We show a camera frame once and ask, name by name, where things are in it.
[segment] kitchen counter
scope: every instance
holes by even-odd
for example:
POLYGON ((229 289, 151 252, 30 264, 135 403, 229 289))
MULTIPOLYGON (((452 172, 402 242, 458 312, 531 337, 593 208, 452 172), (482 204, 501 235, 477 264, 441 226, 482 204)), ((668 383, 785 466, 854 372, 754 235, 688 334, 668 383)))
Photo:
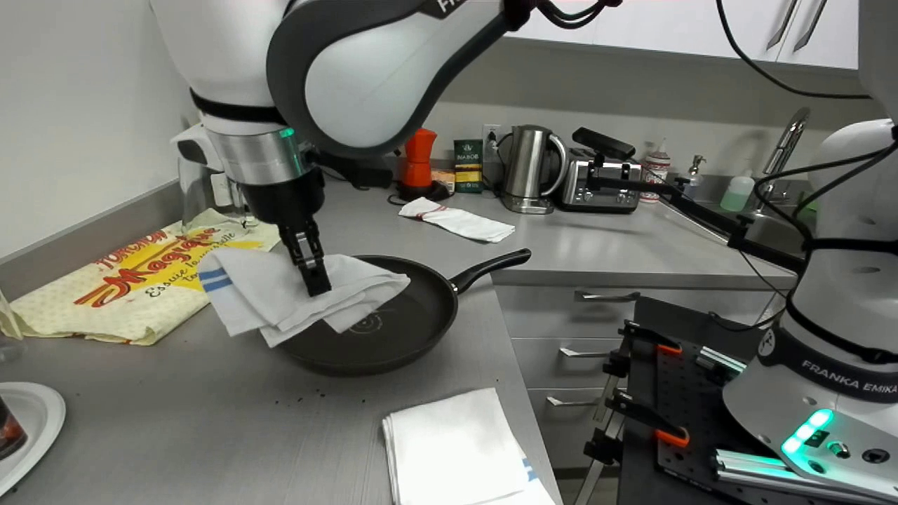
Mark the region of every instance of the kitchen counter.
MULTIPOLYGON (((666 204, 633 216, 513 216, 490 197, 458 208, 515 223, 470 245, 398 219, 383 191, 329 187, 319 214, 332 252, 405 256, 455 275, 515 246, 532 260, 501 284, 762 289, 738 252, 666 204)), ((781 285, 788 273, 757 267, 781 285)), ((442 343, 368 378, 299 369, 259 337, 228 339, 209 308, 158 348, 37 339, 0 364, 0 381, 43 381, 69 407, 62 437, 6 503, 389 503, 379 420, 402 407, 496 386, 513 434, 559 498, 490 280, 459 296, 442 343)))

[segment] toaster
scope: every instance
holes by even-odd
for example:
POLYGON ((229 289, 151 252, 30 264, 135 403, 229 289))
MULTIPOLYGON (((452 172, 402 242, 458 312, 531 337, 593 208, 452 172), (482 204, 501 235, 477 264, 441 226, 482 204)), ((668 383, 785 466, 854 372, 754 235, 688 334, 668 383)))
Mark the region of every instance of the toaster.
POLYGON ((555 204, 573 214, 630 214, 640 204, 636 191, 600 187, 594 180, 642 180, 640 162, 594 156, 593 149, 569 149, 567 177, 555 191, 555 204))

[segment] plate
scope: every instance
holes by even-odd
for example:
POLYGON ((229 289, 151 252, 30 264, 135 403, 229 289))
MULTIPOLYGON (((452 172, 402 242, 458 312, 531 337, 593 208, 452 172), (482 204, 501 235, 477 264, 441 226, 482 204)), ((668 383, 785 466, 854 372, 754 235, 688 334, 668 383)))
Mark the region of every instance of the plate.
POLYGON ((65 424, 65 397, 30 381, 0 381, 0 397, 27 434, 24 447, 0 461, 0 497, 6 497, 50 451, 65 424))

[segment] electric kettle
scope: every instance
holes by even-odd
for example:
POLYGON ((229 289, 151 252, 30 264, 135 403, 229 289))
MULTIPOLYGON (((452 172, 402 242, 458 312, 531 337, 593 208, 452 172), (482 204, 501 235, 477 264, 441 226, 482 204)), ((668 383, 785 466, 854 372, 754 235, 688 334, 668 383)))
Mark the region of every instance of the electric kettle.
POLYGON ((550 214, 553 204, 548 197, 559 191, 567 169, 567 146, 562 138, 545 127, 515 127, 501 142, 507 142, 501 204, 513 214, 550 214), (545 187, 550 149, 559 151, 559 174, 545 187))

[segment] cable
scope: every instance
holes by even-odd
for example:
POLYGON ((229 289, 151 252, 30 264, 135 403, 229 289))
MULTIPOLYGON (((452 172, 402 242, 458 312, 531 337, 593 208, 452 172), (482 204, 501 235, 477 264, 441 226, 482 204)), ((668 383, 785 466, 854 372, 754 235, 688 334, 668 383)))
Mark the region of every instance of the cable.
POLYGON ((760 177, 754 181, 754 198, 768 208, 771 214, 776 214, 782 222, 788 222, 804 242, 811 242, 811 229, 795 216, 788 216, 782 208, 776 208, 774 201, 765 198, 762 187, 774 180, 785 180, 785 177, 796 177, 796 174, 814 174, 814 172, 831 172, 831 169, 842 169, 842 165, 854 165, 854 162, 866 162, 873 156, 880 156, 886 155, 893 146, 886 149, 879 149, 879 151, 866 151, 866 155, 859 155, 859 156, 842 156, 842 159, 831 159, 831 162, 816 162, 816 165, 802 165, 802 169, 788 169, 788 172, 781 172, 781 174, 768 174, 768 177, 760 177))
POLYGON ((869 96, 854 96, 854 93, 814 93, 814 89, 796 89, 796 87, 788 87, 785 82, 774 78, 771 73, 765 73, 760 64, 754 64, 736 43, 731 37, 731 29, 730 29, 730 20, 727 20, 727 12, 723 12, 723 0, 715 0, 717 3, 717 17, 722 17, 722 29, 723 29, 723 37, 730 43, 730 47, 736 51, 736 55, 748 64, 757 75, 762 75, 765 82, 776 83, 781 89, 788 89, 795 96, 804 96, 804 97, 827 97, 827 101, 869 101, 869 96))
POLYGON ((781 319, 781 313, 785 313, 785 308, 774 312, 771 316, 765 319, 757 319, 751 324, 740 324, 740 323, 730 323, 727 316, 715 313, 715 312, 708 312, 713 316, 715 324, 723 324, 727 330, 765 330, 771 323, 781 319))
POLYGON ((284 17, 296 6, 296 0, 285 0, 284 17))
POLYGON ((762 277, 762 273, 754 267, 754 260, 745 256, 745 252, 738 252, 743 260, 745 260, 745 267, 754 273, 754 277, 760 277, 760 284, 768 289, 768 291, 774 291, 776 296, 785 296, 768 277, 762 277))
POLYGON ((600 12, 604 12, 604 0, 597 0, 594 6, 567 13, 562 12, 553 0, 541 0, 539 12, 559 29, 574 31, 590 24, 600 12))
POLYGON ((590 13, 600 12, 600 7, 604 7, 604 0, 586 6, 584 12, 574 12, 574 13, 562 12, 553 0, 539 0, 539 12, 541 12, 541 7, 553 12, 553 17, 559 17, 559 20, 573 20, 573 23, 574 23, 574 20, 581 20, 581 17, 590 17, 590 13))
POLYGON ((807 193, 790 216, 799 216, 811 201, 816 201, 818 197, 831 193, 832 187, 844 186, 848 180, 876 169, 880 159, 886 159, 893 151, 898 151, 898 142, 893 142, 890 149, 884 149, 880 155, 869 156, 865 165, 835 177, 832 181, 823 186, 818 191, 807 193))

